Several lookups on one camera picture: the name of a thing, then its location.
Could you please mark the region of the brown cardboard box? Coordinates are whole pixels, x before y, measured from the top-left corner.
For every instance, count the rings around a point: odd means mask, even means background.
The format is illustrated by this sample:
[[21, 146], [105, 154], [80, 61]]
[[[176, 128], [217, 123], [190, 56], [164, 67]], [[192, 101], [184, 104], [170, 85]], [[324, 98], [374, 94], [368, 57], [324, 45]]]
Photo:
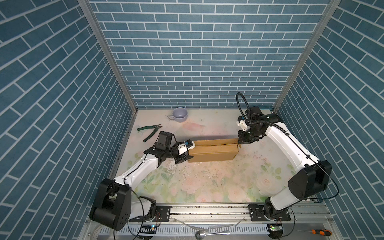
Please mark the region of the brown cardboard box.
[[238, 139], [199, 140], [189, 150], [189, 163], [232, 161], [239, 153]]

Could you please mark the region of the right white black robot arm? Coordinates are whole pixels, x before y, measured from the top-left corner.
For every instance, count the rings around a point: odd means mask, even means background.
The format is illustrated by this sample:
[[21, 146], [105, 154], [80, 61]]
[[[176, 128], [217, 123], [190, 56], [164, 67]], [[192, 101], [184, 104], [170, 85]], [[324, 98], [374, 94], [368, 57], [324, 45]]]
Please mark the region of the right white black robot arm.
[[327, 189], [332, 165], [311, 154], [288, 130], [277, 114], [265, 115], [259, 107], [241, 111], [237, 125], [239, 144], [252, 144], [264, 137], [271, 139], [290, 161], [294, 176], [288, 185], [265, 201], [265, 213], [278, 214], [308, 197]]

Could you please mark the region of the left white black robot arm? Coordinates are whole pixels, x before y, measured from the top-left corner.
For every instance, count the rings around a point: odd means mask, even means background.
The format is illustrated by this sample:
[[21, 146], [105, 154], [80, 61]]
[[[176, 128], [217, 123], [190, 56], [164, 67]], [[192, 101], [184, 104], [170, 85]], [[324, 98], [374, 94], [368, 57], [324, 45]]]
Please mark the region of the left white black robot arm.
[[195, 147], [192, 140], [175, 142], [174, 134], [161, 131], [154, 145], [144, 151], [141, 159], [130, 169], [114, 179], [104, 179], [99, 184], [90, 219], [115, 231], [121, 230], [130, 220], [149, 221], [155, 218], [156, 201], [140, 197], [135, 188], [167, 159], [176, 164], [192, 156], [189, 151]]

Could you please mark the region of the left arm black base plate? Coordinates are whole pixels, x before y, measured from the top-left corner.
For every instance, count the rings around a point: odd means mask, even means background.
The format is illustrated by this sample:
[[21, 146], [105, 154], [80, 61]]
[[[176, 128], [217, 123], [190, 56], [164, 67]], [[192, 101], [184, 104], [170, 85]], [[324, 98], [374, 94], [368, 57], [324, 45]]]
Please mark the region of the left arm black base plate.
[[147, 215], [131, 218], [130, 223], [141, 223], [144, 222], [169, 222], [171, 215], [171, 206], [156, 206], [151, 208]]

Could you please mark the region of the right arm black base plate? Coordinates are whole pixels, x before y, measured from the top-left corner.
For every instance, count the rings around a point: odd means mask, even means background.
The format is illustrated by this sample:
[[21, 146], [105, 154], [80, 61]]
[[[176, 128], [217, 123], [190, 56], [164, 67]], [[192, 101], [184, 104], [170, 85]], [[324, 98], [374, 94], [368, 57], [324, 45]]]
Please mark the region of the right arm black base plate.
[[249, 204], [248, 210], [252, 222], [263, 222], [263, 221], [282, 221], [289, 222], [291, 220], [288, 209], [275, 210], [272, 206]]

